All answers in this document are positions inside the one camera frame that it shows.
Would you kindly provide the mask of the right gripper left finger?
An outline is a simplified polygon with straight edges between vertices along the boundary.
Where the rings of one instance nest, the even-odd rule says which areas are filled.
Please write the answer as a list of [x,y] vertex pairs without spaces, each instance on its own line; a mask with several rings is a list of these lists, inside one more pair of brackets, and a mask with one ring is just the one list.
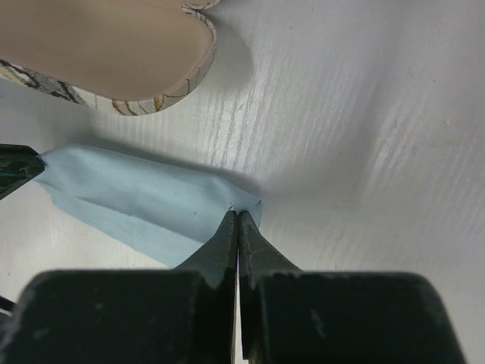
[[232,363],[237,215],[162,270],[55,270],[23,289],[3,363]]

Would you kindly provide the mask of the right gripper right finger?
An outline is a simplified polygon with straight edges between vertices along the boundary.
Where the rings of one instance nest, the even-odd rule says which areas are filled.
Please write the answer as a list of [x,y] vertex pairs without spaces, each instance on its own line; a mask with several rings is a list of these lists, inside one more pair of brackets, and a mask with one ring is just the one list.
[[463,363],[430,282],[399,271],[304,271],[239,216],[242,355],[250,363]]

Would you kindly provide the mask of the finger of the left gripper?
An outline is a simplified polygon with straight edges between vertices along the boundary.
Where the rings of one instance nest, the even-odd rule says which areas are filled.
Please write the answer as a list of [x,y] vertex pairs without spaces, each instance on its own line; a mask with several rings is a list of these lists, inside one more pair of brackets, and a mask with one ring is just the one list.
[[45,170],[39,153],[29,146],[1,144],[0,199],[13,193]]

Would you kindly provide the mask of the light blue cleaning cloth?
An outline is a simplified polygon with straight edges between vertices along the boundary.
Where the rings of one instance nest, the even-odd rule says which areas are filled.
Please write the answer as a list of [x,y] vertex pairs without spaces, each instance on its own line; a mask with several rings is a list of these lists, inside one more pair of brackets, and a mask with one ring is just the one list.
[[36,180],[60,210],[168,267],[212,238],[227,212],[260,220],[260,197],[213,174],[83,145],[40,159]]

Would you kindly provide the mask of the marble pattern glasses case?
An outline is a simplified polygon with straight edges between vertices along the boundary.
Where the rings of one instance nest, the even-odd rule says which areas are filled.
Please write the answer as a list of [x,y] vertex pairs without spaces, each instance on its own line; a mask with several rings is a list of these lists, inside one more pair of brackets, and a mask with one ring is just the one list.
[[3,1],[1,77],[118,115],[162,111],[204,79],[212,1]]

